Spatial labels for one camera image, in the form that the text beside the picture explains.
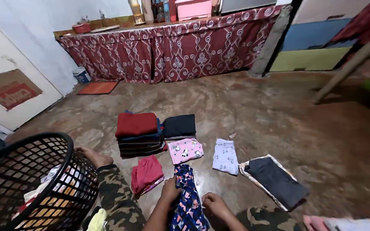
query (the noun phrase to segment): curtain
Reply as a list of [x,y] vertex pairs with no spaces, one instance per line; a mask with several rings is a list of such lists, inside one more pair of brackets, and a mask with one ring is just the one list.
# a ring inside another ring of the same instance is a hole
[[94,81],[182,81],[252,67],[281,8],[57,40]]

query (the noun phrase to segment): foot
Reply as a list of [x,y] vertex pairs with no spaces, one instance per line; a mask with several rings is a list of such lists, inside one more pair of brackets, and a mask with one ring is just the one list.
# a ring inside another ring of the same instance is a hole
[[92,149],[77,147],[76,151],[84,154],[88,160],[92,161],[96,168],[113,164],[113,159],[111,156],[99,154]]

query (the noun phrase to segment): blue wall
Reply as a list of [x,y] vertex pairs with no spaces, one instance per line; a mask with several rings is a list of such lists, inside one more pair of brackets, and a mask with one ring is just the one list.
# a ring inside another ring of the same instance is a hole
[[[340,20],[329,20],[305,24],[292,24],[286,34],[282,51],[320,49],[331,38],[333,38],[346,24],[350,18]],[[328,48],[349,47],[357,39],[338,43]]]

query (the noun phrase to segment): navy patterned cloth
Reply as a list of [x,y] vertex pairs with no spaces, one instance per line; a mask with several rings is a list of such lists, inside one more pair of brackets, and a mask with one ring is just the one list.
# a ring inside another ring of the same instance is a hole
[[176,187],[182,192],[169,225],[170,231],[206,231],[208,220],[202,212],[201,202],[195,187],[194,173],[187,164],[175,165]]

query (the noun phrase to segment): cardboard sign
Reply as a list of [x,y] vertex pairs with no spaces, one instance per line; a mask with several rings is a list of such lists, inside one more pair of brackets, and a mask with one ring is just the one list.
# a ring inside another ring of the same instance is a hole
[[8,110],[41,93],[19,69],[0,73],[0,104]]

